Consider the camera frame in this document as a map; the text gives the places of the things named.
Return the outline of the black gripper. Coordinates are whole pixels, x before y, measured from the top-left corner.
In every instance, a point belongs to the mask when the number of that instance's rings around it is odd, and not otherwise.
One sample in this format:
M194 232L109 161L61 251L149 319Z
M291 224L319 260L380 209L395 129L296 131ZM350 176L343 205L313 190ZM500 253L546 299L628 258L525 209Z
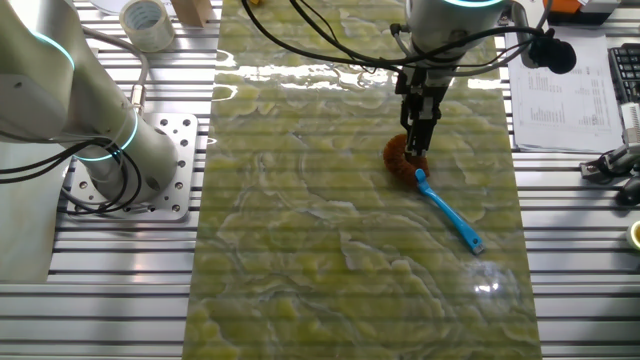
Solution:
M418 156L424 156L429 150L434 128L442 117L440 104L449 83L449 80L430 80L424 68L403 69L398 74L395 93L402 96L400 124L406 131L406 151L415 151ZM421 115L423 108L415 105L413 100L423 100L427 114L431 115L429 119L419 119L415 123L415 134L413 115Z

